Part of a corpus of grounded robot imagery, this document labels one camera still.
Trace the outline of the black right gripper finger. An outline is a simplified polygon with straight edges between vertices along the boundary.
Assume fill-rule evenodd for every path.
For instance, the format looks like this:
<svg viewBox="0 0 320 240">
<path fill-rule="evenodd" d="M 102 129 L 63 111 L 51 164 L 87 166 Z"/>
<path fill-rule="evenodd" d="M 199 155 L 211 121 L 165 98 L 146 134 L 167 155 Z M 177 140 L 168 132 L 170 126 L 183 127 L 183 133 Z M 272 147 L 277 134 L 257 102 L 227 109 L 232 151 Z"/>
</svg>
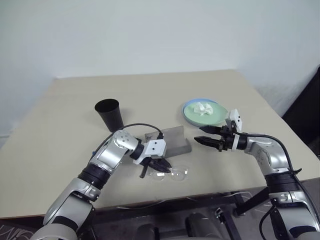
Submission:
<svg viewBox="0 0 320 240">
<path fill-rule="evenodd" d="M 221 141 L 207 136 L 196 136 L 194 140 L 201 145 L 220 150 Z"/>
<path fill-rule="evenodd" d="M 212 135 L 220 135 L 222 130 L 221 127 L 211 126 L 211 125 L 201 126 L 199 129 L 207 134 L 212 134 Z"/>
</svg>

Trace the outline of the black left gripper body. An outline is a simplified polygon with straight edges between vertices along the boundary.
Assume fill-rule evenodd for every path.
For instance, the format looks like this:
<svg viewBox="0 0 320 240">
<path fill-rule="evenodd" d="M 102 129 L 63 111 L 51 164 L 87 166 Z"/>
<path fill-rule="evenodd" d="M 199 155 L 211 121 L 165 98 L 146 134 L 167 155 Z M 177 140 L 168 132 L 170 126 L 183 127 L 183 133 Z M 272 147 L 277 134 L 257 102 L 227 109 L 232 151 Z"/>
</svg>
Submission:
<svg viewBox="0 0 320 240">
<path fill-rule="evenodd" d="M 164 168 L 162 160 L 162 158 L 146 157 L 139 164 L 150 168 Z"/>
</svg>

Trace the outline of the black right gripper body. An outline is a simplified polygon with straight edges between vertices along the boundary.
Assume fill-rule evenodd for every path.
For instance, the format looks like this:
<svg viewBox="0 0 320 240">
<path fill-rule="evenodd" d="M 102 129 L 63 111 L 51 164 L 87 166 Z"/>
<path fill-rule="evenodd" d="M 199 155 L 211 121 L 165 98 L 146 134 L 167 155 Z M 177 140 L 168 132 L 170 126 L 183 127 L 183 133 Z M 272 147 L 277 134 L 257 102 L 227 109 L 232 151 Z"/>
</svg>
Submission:
<svg viewBox="0 0 320 240">
<path fill-rule="evenodd" d="M 221 136 L 220 143 L 218 145 L 218 151 L 235 151 L 237 149 L 237 127 L 235 122 L 229 121 L 226 125 L 217 127 L 217 134 Z"/>
</svg>

